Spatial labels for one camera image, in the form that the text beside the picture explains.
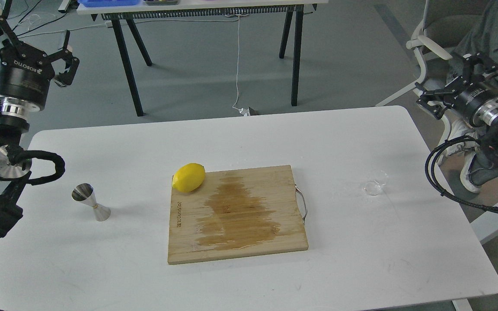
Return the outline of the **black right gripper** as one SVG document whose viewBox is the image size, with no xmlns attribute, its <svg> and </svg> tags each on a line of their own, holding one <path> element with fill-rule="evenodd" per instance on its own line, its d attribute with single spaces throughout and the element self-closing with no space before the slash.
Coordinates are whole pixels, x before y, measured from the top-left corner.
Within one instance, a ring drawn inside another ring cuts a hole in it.
<svg viewBox="0 0 498 311">
<path fill-rule="evenodd" d="M 446 110 L 452 110 L 472 127 L 492 125 L 498 118 L 498 88 L 492 83 L 498 76 L 498 65 L 482 52 L 465 55 L 452 52 L 451 56 L 457 76 L 437 90 L 426 90 L 422 83 L 415 83 L 419 92 L 415 103 L 437 120 Z"/>
</svg>

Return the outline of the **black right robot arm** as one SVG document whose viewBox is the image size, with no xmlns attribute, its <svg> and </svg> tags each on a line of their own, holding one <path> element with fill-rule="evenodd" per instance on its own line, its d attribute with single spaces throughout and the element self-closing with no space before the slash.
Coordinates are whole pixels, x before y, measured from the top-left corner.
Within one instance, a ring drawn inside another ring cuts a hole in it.
<svg viewBox="0 0 498 311">
<path fill-rule="evenodd" d="M 464 173 L 464 181 L 478 187 L 498 177 L 498 90 L 488 80 L 498 76 L 498 65 L 482 54 L 467 54 L 460 57 L 463 72 L 442 89 L 426 90 L 415 83 L 420 91 L 417 104 L 440 120 L 446 110 L 453 110 L 469 126 L 471 134 L 462 134 L 441 142 L 427 157 L 425 174 L 429 183 L 452 201 L 498 214 L 498 206 L 471 203 L 450 194 L 437 181 L 434 162 L 443 151 L 459 143 L 471 143 L 474 148 L 470 167 Z"/>
</svg>

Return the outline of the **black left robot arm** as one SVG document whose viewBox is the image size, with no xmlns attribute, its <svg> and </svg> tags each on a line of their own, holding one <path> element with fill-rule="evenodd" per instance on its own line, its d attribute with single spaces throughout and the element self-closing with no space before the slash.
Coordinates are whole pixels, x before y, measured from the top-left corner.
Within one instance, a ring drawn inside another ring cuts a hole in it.
<svg viewBox="0 0 498 311">
<path fill-rule="evenodd" d="M 48 54 L 21 41 L 9 26 L 10 0 L 0 8 L 0 181 L 8 185 L 0 193 L 0 238 L 22 218 L 17 201 L 26 185 L 40 185 L 65 173 L 63 158 L 45 150 L 20 147 L 22 134 L 29 130 L 28 115 L 42 111 L 50 83 L 71 85 L 79 59 L 64 35 L 62 48 Z"/>
</svg>

